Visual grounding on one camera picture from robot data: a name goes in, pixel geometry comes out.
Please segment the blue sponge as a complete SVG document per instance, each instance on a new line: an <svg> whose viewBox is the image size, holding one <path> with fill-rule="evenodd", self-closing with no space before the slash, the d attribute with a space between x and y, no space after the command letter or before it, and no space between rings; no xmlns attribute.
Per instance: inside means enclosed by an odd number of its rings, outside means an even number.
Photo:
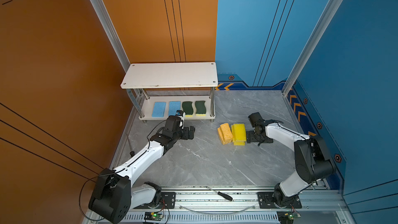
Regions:
<svg viewBox="0 0 398 224"><path fill-rule="evenodd" d="M166 108L166 102L155 102L152 110L152 118L163 118Z"/></svg>
<svg viewBox="0 0 398 224"><path fill-rule="evenodd" d="M180 111L181 108L181 101L170 101L169 102L169 116L175 116L177 111Z"/></svg>

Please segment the green yellow scouring sponge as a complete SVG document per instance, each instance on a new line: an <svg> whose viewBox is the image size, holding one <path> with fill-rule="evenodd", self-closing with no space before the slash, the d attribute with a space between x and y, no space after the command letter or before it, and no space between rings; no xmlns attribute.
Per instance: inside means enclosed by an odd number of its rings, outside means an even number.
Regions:
<svg viewBox="0 0 398 224"><path fill-rule="evenodd" d="M197 116L206 116L207 114L207 108L205 105L206 101L195 101L195 107L196 107L196 115Z"/></svg>
<svg viewBox="0 0 398 224"><path fill-rule="evenodd" d="M194 114L194 109L192 104L193 104L192 101L182 102L182 110L184 111L186 117L192 117Z"/></svg>

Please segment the orange yellow sponge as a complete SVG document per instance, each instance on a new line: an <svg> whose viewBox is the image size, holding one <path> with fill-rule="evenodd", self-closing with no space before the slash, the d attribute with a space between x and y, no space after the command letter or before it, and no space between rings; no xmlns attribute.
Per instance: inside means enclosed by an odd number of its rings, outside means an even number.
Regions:
<svg viewBox="0 0 398 224"><path fill-rule="evenodd" d="M221 124L220 128L222 129L224 135L224 145L231 143L233 140L233 134L231 132L229 124L228 123Z"/></svg>
<svg viewBox="0 0 398 224"><path fill-rule="evenodd" d="M223 135L222 129L219 127L217 129L217 131L218 131L218 137L220 139L220 142L221 142L222 145L224 145L224 135Z"/></svg>

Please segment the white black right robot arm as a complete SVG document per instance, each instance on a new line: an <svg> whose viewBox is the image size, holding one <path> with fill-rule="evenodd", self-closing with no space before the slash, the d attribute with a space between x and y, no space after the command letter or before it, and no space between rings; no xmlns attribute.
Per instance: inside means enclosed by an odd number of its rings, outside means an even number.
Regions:
<svg viewBox="0 0 398 224"><path fill-rule="evenodd" d="M265 120L256 112L248 116L253 127L247 132L248 143L273 143L278 141L294 151L295 171L274 187L271 196L263 202L278 208L292 206L300 192L320 179L336 172L336 166L326 142L321 136L310 136L284 127L282 121Z"/></svg>

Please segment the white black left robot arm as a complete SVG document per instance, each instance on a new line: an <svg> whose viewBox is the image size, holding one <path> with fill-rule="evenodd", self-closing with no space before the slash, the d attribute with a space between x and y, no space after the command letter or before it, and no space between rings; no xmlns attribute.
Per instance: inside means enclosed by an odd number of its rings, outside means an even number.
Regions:
<svg viewBox="0 0 398 224"><path fill-rule="evenodd" d="M88 208L112 224L121 222L127 212L141 205L151 208L161 203L161 187L145 182L134 186L136 180L179 140L194 138L195 128L184 126L184 111L168 116L148 144L130 160L113 170L104 169L96 178Z"/></svg>

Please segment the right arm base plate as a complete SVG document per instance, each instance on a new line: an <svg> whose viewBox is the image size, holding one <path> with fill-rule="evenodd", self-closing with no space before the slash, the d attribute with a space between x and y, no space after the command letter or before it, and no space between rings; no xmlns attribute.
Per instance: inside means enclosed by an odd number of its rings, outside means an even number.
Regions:
<svg viewBox="0 0 398 224"><path fill-rule="evenodd" d="M257 197L261 209L288 209L292 207L295 209L302 208L301 200L298 195L286 197L279 192L258 192Z"/></svg>

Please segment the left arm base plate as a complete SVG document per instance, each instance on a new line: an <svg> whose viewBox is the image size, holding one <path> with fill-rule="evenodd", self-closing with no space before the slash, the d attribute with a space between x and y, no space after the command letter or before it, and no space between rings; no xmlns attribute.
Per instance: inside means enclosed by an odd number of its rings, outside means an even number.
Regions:
<svg viewBox="0 0 398 224"><path fill-rule="evenodd" d="M176 193L175 192L164 192L155 194L154 199L147 204L141 204L135 209L161 209L165 206L166 209L174 209L176 203Z"/></svg>

